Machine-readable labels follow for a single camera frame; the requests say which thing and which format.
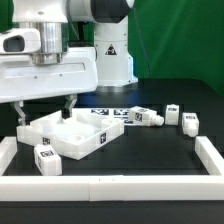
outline warning label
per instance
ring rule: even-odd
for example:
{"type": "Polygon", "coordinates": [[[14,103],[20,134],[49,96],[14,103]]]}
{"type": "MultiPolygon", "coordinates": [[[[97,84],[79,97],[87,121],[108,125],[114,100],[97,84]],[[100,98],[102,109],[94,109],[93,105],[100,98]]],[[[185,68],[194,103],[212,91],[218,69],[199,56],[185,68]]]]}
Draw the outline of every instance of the warning label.
{"type": "Polygon", "coordinates": [[[108,48],[106,55],[117,55],[117,52],[115,51],[114,46],[112,44],[108,48]]]}

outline black tabletop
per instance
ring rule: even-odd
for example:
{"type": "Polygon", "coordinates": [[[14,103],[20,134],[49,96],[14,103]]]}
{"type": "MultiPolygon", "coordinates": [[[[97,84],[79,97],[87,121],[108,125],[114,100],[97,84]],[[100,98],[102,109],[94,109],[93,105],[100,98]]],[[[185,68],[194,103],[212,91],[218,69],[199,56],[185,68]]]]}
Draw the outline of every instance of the black tabletop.
{"type": "MultiPolygon", "coordinates": [[[[63,97],[25,102],[31,120],[62,109],[63,97]]],[[[126,126],[124,135],[80,161],[62,157],[63,175],[207,175],[194,152],[194,138],[183,134],[182,112],[197,113],[199,135],[224,151],[224,99],[197,80],[140,80],[123,93],[80,94],[78,108],[141,106],[165,115],[166,105],[180,105],[179,126],[126,126]]],[[[0,105],[0,135],[15,136],[17,115],[0,105]]],[[[4,175],[40,175],[33,147],[18,143],[18,153],[4,175]]],[[[0,203],[1,223],[223,223],[224,202],[22,202],[0,203]]]]}

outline small white cube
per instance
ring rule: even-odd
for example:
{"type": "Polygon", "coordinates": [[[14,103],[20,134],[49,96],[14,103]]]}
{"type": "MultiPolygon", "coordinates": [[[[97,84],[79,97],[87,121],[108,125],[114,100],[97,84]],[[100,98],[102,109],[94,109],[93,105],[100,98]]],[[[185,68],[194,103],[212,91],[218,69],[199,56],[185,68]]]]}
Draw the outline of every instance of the small white cube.
{"type": "Polygon", "coordinates": [[[196,137],[199,131],[199,120],[196,113],[183,113],[182,127],[185,135],[196,137]]]}
{"type": "Polygon", "coordinates": [[[178,125],[179,106],[175,104],[167,105],[165,124],[178,125]]]}
{"type": "Polygon", "coordinates": [[[51,145],[36,145],[34,156],[35,163],[43,176],[58,176],[62,174],[61,157],[51,145]]]}
{"type": "Polygon", "coordinates": [[[146,126],[162,126],[164,123],[164,118],[157,115],[157,111],[138,106],[132,107],[129,110],[129,120],[133,121],[134,124],[141,124],[146,126]]]}

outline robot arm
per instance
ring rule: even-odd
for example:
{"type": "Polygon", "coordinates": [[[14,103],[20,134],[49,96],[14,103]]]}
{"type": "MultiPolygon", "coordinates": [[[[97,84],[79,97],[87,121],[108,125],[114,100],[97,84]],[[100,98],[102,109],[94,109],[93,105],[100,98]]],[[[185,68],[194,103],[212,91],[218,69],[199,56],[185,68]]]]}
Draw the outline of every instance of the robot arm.
{"type": "Polygon", "coordinates": [[[13,0],[16,28],[0,34],[0,103],[94,91],[95,48],[68,47],[72,21],[119,23],[134,0],[13,0]]]}

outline white block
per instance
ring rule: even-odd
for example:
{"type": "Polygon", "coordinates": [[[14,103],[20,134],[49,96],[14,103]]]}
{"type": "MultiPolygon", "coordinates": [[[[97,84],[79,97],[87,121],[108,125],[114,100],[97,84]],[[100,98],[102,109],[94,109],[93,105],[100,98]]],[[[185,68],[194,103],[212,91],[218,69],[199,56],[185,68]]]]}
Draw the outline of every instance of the white block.
{"type": "Polygon", "coordinates": [[[35,163],[43,176],[62,174],[61,158],[51,145],[36,145],[34,157],[35,163]]]}
{"type": "Polygon", "coordinates": [[[157,115],[157,112],[154,110],[136,106],[129,110],[129,121],[146,126],[162,126],[164,118],[157,115]]]}
{"type": "Polygon", "coordinates": [[[3,175],[16,153],[16,137],[5,137],[0,143],[0,175],[3,175]]]}
{"type": "Polygon", "coordinates": [[[178,121],[179,121],[179,106],[174,104],[167,105],[165,124],[178,125],[178,121]]]}
{"type": "Polygon", "coordinates": [[[199,120],[196,113],[183,113],[182,127],[185,135],[196,137],[199,130],[199,120]]]}
{"type": "Polygon", "coordinates": [[[195,151],[210,175],[224,176],[224,160],[207,137],[196,137],[195,151]]]}

